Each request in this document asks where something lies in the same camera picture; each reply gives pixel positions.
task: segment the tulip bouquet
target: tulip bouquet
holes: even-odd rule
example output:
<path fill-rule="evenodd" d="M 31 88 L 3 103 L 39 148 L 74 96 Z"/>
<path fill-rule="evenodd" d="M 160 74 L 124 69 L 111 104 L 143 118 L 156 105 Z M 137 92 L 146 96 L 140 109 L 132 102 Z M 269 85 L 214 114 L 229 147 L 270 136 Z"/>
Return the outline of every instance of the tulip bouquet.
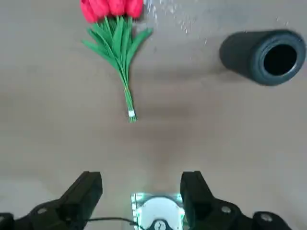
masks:
<path fill-rule="evenodd" d="M 135 122 L 137 116 L 129 89 L 129 67 L 140 44 L 152 33 L 152 29 L 147 28 L 135 38 L 131 35 L 132 19 L 140 17 L 143 0 L 80 0 L 80 5 L 87 22 L 93 24 L 87 31 L 96 42 L 83 43 L 119 72 L 129 121 Z"/>

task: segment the flower stems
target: flower stems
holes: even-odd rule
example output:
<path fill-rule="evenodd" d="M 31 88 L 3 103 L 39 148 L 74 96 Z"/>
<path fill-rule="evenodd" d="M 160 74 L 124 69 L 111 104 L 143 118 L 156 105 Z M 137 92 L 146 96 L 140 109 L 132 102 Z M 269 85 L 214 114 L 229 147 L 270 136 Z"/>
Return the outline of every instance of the flower stems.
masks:
<path fill-rule="evenodd" d="M 126 99 L 126 104 L 127 104 L 127 109 L 128 109 L 128 117 L 129 117 L 129 122 L 133 123 L 137 121 L 137 116 L 134 112 L 134 108 L 133 108 L 133 100 L 132 100 L 132 96 L 131 96 L 131 92 L 129 89 L 129 83 L 128 83 L 128 76 L 126 76 L 126 73 L 123 69 L 123 67 L 121 66 L 121 64 L 118 62 L 119 65 L 119 74 L 120 74 L 120 78 L 121 81 L 123 83 L 123 87 L 124 87 L 124 93 L 125 93 L 125 99 Z"/>
<path fill-rule="evenodd" d="M 131 123 L 136 122 L 138 119 L 134 112 L 133 100 L 132 100 L 131 93 L 128 87 L 124 87 L 124 93 L 125 93 L 125 98 L 126 98 L 126 103 L 127 103 L 127 108 L 128 108 L 129 122 Z"/>

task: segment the screw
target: screw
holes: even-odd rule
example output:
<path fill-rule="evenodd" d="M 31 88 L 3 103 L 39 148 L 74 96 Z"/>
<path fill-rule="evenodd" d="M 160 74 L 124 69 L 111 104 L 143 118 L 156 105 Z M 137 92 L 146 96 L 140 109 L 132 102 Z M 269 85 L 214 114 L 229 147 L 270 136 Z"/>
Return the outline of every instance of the screw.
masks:
<path fill-rule="evenodd" d="M 47 209 L 44 207 L 37 211 L 38 214 L 43 214 L 44 212 L 47 212 Z"/>
<path fill-rule="evenodd" d="M 223 206 L 222 207 L 222 212 L 229 214 L 229 213 L 231 213 L 231 209 L 230 209 L 230 207 Z"/>
<path fill-rule="evenodd" d="M 261 219 L 263 219 L 264 221 L 267 221 L 267 222 L 273 221 L 273 218 L 269 214 L 265 214 L 265 213 L 261 214 Z"/>

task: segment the black cylinder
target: black cylinder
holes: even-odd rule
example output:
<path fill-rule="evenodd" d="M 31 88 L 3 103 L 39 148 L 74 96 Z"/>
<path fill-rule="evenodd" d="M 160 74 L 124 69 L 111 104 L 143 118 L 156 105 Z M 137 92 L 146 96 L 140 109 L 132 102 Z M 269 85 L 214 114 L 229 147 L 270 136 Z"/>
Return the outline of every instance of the black cylinder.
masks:
<path fill-rule="evenodd" d="M 294 77 L 305 57 L 303 38 L 289 30 L 235 33 L 220 48 L 220 59 L 226 68 L 270 86 Z"/>

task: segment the black wire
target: black wire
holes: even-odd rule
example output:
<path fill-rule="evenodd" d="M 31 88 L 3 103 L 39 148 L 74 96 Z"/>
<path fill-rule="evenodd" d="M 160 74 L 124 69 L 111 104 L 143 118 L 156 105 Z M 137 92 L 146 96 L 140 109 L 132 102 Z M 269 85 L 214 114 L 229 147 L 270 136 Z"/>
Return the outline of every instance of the black wire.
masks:
<path fill-rule="evenodd" d="M 103 220 L 120 220 L 120 221 L 125 221 L 130 223 L 130 225 L 133 226 L 138 226 L 141 230 L 145 230 L 141 225 L 139 225 L 137 222 L 127 219 L 127 218 L 122 218 L 122 217 L 98 217 L 98 218 L 91 218 L 88 220 L 88 222 L 94 222 L 94 221 L 103 221 Z"/>

